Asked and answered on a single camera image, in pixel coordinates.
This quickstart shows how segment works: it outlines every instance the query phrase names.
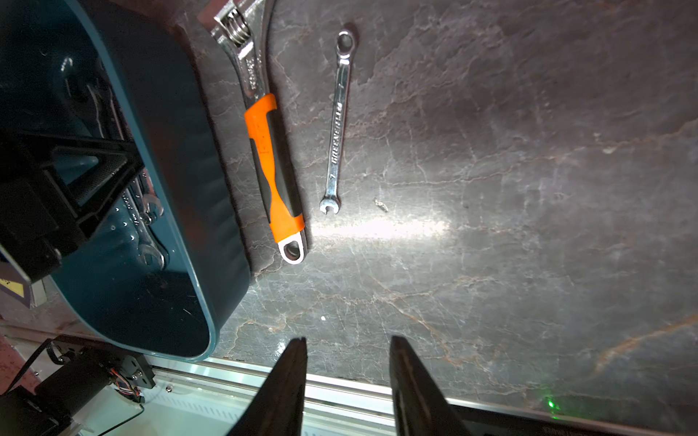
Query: cable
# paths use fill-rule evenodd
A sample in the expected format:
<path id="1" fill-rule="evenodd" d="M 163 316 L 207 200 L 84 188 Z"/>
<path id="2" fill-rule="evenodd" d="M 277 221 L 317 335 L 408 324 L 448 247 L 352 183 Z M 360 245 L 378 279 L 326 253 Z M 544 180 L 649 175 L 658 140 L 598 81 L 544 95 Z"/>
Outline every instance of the cable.
<path id="1" fill-rule="evenodd" d="M 64 361 L 63 357 L 56 356 L 56 352 L 53 350 L 52 345 L 46 347 L 46 354 L 48 354 L 49 358 L 51 359 L 51 362 L 55 363 L 56 365 L 66 364 L 66 361 Z"/>
<path id="2" fill-rule="evenodd" d="M 136 386 L 133 386 L 131 384 L 131 382 L 129 382 L 124 377 L 122 377 L 121 374 L 119 374 L 119 371 L 112 368 L 110 370 L 110 372 L 117 378 L 114 381 L 114 384 L 116 385 L 119 392 L 121 392 L 122 394 L 125 394 L 127 396 L 133 396 L 135 398 L 140 396 L 140 391 L 138 390 L 138 388 Z M 119 380 L 121 380 L 126 385 L 126 388 L 123 388 L 123 387 L 121 387 L 121 385 L 119 385 Z"/>
<path id="3" fill-rule="evenodd" d="M 140 404 L 139 404 L 139 406 L 140 406 L 140 412 L 138 412 L 137 414 L 133 415 L 131 418 L 126 419 L 125 421 L 122 421 L 122 422 L 118 423 L 118 424 L 115 425 L 114 427 L 111 427 L 109 430 L 107 430 L 107 431 L 105 431 L 105 432 L 102 432 L 102 433 L 98 434 L 97 436 L 104 436 L 104 435 L 106 435 L 107 433 L 109 433 L 110 431 L 114 430 L 115 428 L 121 427 L 121 426 L 124 425 L 125 423 L 129 422 L 131 419 L 134 419 L 135 417 L 137 417 L 138 415 L 140 415 L 141 413 L 143 413 L 143 412 L 145 411 L 145 408 L 144 408 L 142 405 L 140 405 Z"/>
<path id="4" fill-rule="evenodd" d="M 7 390 L 5 391 L 5 393 L 8 393 L 8 392 L 10 391 L 10 389 L 12 389 L 12 388 L 22 379 L 22 377 L 24 376 L 24 373 L 29 369 L 29 367 L 31 366 L 31 364 L 34 363 L 34 361 L 36 360 L 36 358 L 39 357 L 39 354 L 41 354 L 41 352 L 42 352 L 46 347 L 48 347 L 48 346 L 51 345 L 51 341 L 52 341 L 52 340 L 53 340 L 53 339 L 47 339 L 47 340 L 43 341 L 43 342 L 41 343 L 41 345 L 39 345 L 39 347 L 38 347 L 37 349 L 35 349 L 33 353 L 31 353 L 31 356 L 29 356 L 29 358 L 27 359 L 27 361 L 24 362 L 24 365 L 22 366 L 22 368 L 20 369 L 20 371 L 17 373 L 17 375 L 15 376 L 15 379 L 12 381 L 12 383 L 10 383 L 10 386 L 8 386 L 8 388 L 7 388 Z"/>

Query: orange handle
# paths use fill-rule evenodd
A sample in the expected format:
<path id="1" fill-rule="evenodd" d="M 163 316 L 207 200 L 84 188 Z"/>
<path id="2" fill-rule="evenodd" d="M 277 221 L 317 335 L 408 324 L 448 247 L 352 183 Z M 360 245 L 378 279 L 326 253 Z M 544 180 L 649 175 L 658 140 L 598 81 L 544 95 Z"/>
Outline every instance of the orange handle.
<path id="1" fill-rule="evenodd" d="M 262 201 L 275 242 L 305 228 L 298 187 L 276 99 L 267 94 L 245 112 Z"/>

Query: teal container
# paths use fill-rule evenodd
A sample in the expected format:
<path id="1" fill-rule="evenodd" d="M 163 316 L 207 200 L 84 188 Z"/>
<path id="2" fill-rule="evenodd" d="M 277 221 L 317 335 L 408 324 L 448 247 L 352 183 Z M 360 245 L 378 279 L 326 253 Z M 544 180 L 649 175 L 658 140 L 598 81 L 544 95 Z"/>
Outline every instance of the teal container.
<path id="1" fill-rule="evenodd" d="M 57 90 L 66 68 L 92 74 L 98 55 L 165 209 L 151 226 L 169 252 L 164 271 L 141 263 L 119 201 L 53 274 L 61 293 L 115 345 L 184 360 L 209 356 L 248 289 L 250 270 L 190 59 L 165 30 L 109 1 L 14 1 L 9 9 L 0 75 L 11 86 L 0 98 L 15 107 L 0 113 L 0 122 L 85 134 L 61 111 Z M 37 26 L 39 33 L 27 34 Z M 22 69 L 34 72 L 30 82 L 12 73 Z M 18 105 L 34 115 L 22 118 Z"/>

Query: combination wrench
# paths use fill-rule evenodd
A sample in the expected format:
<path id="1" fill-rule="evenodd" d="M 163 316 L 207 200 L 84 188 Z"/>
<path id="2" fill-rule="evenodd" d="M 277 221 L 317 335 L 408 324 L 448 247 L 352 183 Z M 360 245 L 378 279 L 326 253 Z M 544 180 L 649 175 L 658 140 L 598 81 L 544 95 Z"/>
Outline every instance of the combination wrench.
<path id="1" fill-rule="evenodd" d="M 150 229 L 141 219 L 131 187 L 128 187 L 121 194 L 121 199 L 124 201 L 131 222 L 135 226 L 136 233 L 138 233 L 138 255 L 142 262 L 155 271 L 163 270 L 170 260 L 169 254 L 157 239 L 153 237 Z"/>
<path id="2" fill-rule="evenodd" d="M 144 212 L 150 217 L 151 222 L 157 217 L 162 216 L 165 213 L 163 204 L 160 199 L 155 195 L 155 187 L 153 186 L 153 181 L 150 179 L 150 173 L 148 173 L 147 168 L 143 168 L 139 176 L 136 179 L 140 179 L 142 185 L 142 205 Z"/>
<path id="3" fill-rule="evenodd" d="M 337 197 L 337 178 L 339 161 L 342 157 L 344 143 L 344 121 L 346 120 L 347 93 L 351 63 L 356 51 L 357 41 L 351 30 L 344 28 L 337 35 L 337 75 L 334 84 L 334 104 L 332 105 L 332 122 L 330 123 L 329 156 L 327 163 L 327 184 L 325 196 L 320 201 L 320 210 L 327 214 L 331 209 L 339 212 L 340 201 Z"/>
<path id="4" fill-rule="evenodd" d="M 138 215 L 140 215 L 140 220 L 145 225 L 151 225 L 153 223 L 153 217 L 147 210 L 147 201 L 145 199 L 145 194 L 140 185 L 139 177 L 136 176 L 134 180 L 131 181 L 128 189 L 131 190 L 131 196 L 133 196 L 133 201 L 135 202 L 136 209 L 138 209 Z"/>

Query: marble surface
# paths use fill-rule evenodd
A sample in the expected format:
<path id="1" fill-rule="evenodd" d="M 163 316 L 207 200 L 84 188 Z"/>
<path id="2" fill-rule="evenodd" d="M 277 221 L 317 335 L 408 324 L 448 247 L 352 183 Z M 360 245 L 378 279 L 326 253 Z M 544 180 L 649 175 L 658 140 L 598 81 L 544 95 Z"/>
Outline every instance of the marble surface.
<path id="1" fill-rule="evenodd" d="M 271 81 L 310 253 L 276 251 L 205 0 L 120 0 L 191 45 L 253 284 L 214 355 L 388 384 L 407 337 L 444 394 L 698 429 L 698 3 L 278 0 Z M 339 193 L 334 37 L 359 29 Z"/>

